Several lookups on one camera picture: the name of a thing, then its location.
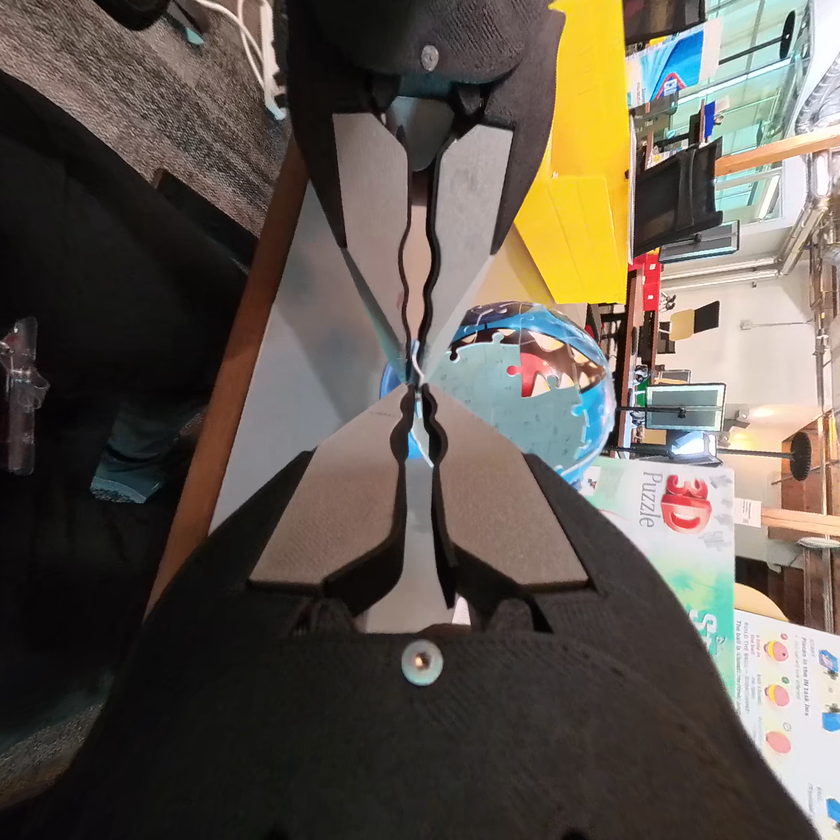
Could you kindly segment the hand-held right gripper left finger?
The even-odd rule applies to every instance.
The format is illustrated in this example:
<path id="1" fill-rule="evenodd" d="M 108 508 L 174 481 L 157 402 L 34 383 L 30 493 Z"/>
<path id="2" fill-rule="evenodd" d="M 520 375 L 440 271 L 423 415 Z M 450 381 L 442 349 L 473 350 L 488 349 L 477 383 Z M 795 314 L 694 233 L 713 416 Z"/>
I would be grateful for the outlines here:
<path id="1" fill-rule="evenodd" d="M 367 612 L 403 572 L 416 391 L 400 385 L 318 446 L 248 582 Z"/>

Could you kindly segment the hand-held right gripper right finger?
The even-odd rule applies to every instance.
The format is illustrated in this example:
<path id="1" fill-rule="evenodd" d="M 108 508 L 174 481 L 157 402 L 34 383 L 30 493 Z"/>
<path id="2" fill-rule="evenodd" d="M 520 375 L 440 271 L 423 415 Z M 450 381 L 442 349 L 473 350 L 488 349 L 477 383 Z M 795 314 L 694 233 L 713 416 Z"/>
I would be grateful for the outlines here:
<path id="1" fill-rule="evenodd" d="M 495 611 L 509 599 L 587 587 L 590 576 L 527 456 L 440 388 L 426 384 L 421 397 L 447 605 L 461 596 L 476 611 Z"/>

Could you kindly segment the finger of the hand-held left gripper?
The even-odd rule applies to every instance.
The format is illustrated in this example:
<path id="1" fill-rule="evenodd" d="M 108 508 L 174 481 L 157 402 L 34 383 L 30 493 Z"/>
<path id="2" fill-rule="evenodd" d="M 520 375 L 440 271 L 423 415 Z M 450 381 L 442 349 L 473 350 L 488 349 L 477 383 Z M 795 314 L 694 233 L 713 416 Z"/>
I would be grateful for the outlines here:
<path id="1" fill-rule="evenodd" d="M 344 261 L 388 361 L 406 368 L 402 252 L 410 219 L 404 144 L 373 113 L 332 116 L 343 219 Z"/>
<path id="2" fill-rule="evenodd" d="M 512 131 L 475 126 L 438 155 L 427 236 L 432 267 L 424 286 L 420 370 L 443 358 L 490 267 Z"/>

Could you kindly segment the blue cartoon puzzle ball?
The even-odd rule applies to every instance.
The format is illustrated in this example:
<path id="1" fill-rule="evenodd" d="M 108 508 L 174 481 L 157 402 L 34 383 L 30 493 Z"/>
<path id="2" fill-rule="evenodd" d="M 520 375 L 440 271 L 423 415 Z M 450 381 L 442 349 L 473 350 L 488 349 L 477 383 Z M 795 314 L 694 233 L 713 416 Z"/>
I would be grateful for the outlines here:
<path id="1" fill-rule="evenodd" d="M 573 486 L 615 425 L 603 351 L 558 308 L 540 303 L 468 309 L 429 383 Z"/>

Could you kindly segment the white puzzle piece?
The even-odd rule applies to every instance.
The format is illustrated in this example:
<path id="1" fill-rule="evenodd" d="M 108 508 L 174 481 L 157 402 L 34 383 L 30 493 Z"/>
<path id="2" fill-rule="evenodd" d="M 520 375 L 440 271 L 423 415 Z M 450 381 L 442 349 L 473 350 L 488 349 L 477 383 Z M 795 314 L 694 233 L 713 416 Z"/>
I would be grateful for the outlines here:
<path id="1" fill-rule="evenodd" d="M 429 456 L 429 436 L 425 426 L 424 420 L 424 404 L 422 386 L 426 384 L 426 376 L 423 373 L 418 356 L 419 356 L 419 341 L 411 339 L 410 355 L 407 362 L 408 381 L 415 386 L 415 397 L 413 405 L 413 422 L 410 432 L 408 433 L 408 457 L 410 459 L 422 460 L 430 469 L 434 467 L 434 462 Z"/>

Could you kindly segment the blue plastic ball stand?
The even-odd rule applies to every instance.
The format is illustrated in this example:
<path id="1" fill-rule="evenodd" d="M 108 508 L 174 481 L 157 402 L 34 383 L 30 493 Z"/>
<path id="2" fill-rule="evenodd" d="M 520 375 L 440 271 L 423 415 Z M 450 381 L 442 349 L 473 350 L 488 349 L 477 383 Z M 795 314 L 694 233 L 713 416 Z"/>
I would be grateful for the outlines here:
<path id="1" fill-rule="evenodd" d="M 394 366 L 387 362 L 383 370 L 380 382 L 379 397 L 385 398 L 392 393 L 402 381 Z M 428 467 L 433 466 L 432 460 L 429 458 L 423 442 L 417 437 L 418 426 L 413 425 L 412 429 L 407 434 L 407 458 L 411 460 L 421 460 Z"/>

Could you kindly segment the colourful puzzle box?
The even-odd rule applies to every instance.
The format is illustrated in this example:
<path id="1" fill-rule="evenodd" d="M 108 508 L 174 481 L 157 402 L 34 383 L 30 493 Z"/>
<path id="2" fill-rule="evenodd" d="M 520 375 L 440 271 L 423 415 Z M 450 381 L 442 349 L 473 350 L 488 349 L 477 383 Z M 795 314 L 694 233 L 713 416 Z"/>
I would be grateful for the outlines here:
<path id="1" fill-rule="evenodd" d="M 584 472 L 580 490 L 664 578 L 733 697 L 736 554 L 732 470 L 600 456 Z"/>

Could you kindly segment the yellow plastic bin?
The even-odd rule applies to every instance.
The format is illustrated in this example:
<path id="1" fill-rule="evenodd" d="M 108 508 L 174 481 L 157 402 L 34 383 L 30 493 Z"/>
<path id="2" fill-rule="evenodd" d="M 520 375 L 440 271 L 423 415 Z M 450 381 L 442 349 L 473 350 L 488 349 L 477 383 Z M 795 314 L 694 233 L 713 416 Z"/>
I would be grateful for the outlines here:
<path id="1" fill-rule="evenodd" d="M 621 2 L 535 12 L 483 122 L 512 132 L 494 256 L 477 302 L 623 302 L 631 133 Z"/>

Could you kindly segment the red storage bin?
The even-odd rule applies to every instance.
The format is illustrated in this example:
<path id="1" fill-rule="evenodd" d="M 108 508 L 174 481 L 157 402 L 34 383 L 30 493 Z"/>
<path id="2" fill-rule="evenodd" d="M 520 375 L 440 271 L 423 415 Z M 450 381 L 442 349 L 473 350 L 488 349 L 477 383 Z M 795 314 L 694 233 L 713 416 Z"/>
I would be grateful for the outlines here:
<path id="1" fill-rule="evenodd" d="M 627 269 L 629 272 L 636 272 L 636 276 L 642 284 L 644 311 L 658 312 L 663 269 L 660 261 L 660 249 L 657 248 L 636 257 L 628 263 Z"/>

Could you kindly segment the teal shoe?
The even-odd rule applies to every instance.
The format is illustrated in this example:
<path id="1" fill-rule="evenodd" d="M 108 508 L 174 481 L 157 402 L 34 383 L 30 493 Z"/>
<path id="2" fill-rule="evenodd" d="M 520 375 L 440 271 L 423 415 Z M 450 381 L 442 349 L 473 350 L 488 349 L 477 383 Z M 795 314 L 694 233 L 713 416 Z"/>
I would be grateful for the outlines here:
<path id="1" fill-rule="evenodd" d="M 177 478 L 193 448 L 184 426 L 120 416 L 113 425 L 89 489 L 100 500 L 136 505 Z"/>

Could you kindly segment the black mesh office chair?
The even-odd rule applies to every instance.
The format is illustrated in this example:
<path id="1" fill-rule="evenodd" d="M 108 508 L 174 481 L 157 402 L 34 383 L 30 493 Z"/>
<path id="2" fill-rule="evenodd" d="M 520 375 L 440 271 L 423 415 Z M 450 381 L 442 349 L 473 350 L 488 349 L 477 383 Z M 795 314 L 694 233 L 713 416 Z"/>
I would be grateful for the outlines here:
<path id="1" fill-rule="evenodd" d="M 633 257 L 639 257 L 722 223 L 715 171 L 721 140 L 693 144 L 637 175 Z"/>

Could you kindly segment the grey framed light panel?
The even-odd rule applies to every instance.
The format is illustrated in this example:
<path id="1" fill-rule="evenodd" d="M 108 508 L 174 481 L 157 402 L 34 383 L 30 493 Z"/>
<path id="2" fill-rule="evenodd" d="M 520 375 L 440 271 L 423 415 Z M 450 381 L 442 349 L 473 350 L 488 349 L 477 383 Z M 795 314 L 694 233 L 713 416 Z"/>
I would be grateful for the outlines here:
<path id="1" fill-rule="evenodd" d="M 725 396 L 723 383 L 650 385 L 645 394 L 644 425 L 654 430 L 719 433 Z"/>

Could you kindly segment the person's dark clothing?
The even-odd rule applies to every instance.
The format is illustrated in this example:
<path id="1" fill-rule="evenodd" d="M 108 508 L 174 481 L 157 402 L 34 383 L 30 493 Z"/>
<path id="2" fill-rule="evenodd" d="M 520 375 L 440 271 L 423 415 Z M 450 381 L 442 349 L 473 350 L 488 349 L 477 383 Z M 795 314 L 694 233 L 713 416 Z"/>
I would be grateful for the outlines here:
<path id="1" fill-rule="evenodd" d="M 38 323 L 35 468 L 2 469 L 2 739 L 104 694 L 189 461 L 141 505 L 95 498 L 118 417 L 206 407 L 245 285 L 222 248 L 80 122 L 2 73 L 2 338 Z"/>

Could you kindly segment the clear badge holder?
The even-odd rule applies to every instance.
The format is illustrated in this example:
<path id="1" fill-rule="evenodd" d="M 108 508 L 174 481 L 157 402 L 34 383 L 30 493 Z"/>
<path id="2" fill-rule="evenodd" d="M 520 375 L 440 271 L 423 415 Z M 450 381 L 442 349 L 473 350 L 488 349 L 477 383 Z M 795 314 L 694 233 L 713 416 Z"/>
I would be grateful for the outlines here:
<path id="1" fill-rule="evenodd" d="M 39 373 L 38 323 L 17 320 L 1 341 L 1 445 L 2 469 L 28 476 L 35 468 L 35 414 L 45 400 L 49 383 Z"/>

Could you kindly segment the white printed instruction sheet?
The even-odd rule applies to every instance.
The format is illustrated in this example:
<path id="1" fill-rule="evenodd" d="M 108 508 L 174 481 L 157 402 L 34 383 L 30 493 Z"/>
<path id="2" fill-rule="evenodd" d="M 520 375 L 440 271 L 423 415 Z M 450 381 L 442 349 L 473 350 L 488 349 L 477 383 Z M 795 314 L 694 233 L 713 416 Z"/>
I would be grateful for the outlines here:
<path id="1" fill-rule="evenodd" d="M 839 838 L 839 636 L 735 611 L 734 705 L 822 838 Z"/>

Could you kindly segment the yellow and black wall panel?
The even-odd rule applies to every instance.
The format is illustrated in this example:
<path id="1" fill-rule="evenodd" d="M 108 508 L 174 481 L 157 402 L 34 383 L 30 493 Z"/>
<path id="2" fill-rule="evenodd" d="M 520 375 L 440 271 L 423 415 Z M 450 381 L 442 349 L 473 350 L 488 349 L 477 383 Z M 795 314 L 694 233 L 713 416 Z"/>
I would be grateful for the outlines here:
<path id="1" fill-rule="evenodd" d="M 718 328 L 720 307 L 720 301 L 713 301 L 697 309 L 687 309 L 673 313 L 669 322 L 670 341 L 676 343 L 699 333 Z"/>

